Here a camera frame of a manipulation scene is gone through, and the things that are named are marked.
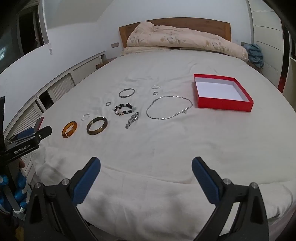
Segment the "white blue gloved hand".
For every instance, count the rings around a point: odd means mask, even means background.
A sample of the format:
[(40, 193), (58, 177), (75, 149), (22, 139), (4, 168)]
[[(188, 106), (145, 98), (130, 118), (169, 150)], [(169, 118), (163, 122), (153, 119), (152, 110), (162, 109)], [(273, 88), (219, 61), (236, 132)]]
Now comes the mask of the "white blue gloved hand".
[(1, 213), (24, 214), (29, 203), (30, 191), (23, 171), (21, 158), (8, 165), (8, 174), (1, 175)]

